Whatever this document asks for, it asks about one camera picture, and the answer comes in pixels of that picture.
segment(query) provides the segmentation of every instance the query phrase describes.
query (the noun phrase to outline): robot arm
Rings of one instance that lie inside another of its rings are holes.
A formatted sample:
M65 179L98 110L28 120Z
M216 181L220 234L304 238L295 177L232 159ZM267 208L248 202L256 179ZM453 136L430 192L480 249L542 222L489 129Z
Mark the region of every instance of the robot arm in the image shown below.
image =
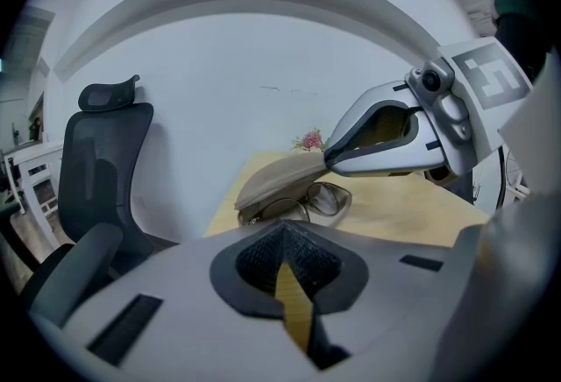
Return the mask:
M495 38L442 46L403 81L368 89L337 124L325 163L343 176L393 176L446 165L473 169L531 84Z

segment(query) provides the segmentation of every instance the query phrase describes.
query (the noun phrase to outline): curved wall molding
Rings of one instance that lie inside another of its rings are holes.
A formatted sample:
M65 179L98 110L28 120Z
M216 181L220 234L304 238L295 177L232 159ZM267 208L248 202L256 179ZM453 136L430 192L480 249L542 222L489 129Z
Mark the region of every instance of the curved wall molding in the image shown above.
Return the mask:
M112 46L171 22L231 12L258 12L312 20L368 39L412 66L439 44L387 0L124 0L88 27L61 55L54 72L66 81Z

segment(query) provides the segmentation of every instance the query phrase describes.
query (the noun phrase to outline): table leg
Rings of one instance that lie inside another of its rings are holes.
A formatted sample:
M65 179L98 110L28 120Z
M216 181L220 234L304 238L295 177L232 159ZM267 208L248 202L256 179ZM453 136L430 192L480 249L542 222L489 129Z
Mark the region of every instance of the table leg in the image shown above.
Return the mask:
M4 164L6 165L6 173L8 174L8 181L10 182L11 192L14 194L14 199L19 204L19 213L21 215L25 214L24 204L21 202L18 194L18 186L14 181L14 175L11 174L10 161L8 158L4 158Z
M27 167L27 163L22 162L21 164L19 164L19 172L21 173L21 180L24 186L24 194L25 198L27 199L29 209L35 217L35 220L41 228L41 231L43 232L43 235L45 236L47 242L53 247L53 250L56 250L60 246L60 244L57 238L54 236L51 225L46 220L45 214L43 214L43 210L39 205L39 200L37 199L37 195L35 195L35 190L33 190L32 182L29 177L29 168Z

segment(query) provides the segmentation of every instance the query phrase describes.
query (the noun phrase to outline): chair backrest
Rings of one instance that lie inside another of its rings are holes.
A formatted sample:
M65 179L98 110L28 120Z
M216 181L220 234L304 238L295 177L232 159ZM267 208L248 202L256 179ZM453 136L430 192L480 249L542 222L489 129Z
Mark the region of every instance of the chair backrest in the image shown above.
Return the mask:
M150 103L132 104L137 79L135 75L125 83L90 85L82 91L80 107L88 112L74 114L67 124L59 217L75 242L98 223L109 223L123 232L119 251L148 256L153 245L131 213L132 175L153 117Z

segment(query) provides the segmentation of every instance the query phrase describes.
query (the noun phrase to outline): pink flower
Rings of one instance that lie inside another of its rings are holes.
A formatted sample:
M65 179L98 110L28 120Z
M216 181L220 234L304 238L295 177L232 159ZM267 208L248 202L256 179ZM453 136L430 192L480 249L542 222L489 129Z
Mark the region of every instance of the pink flower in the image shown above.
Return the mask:
M322 135L317 130L304 134L304 137L302 138L302 149L307 152L314 147L321 148L322 145Z

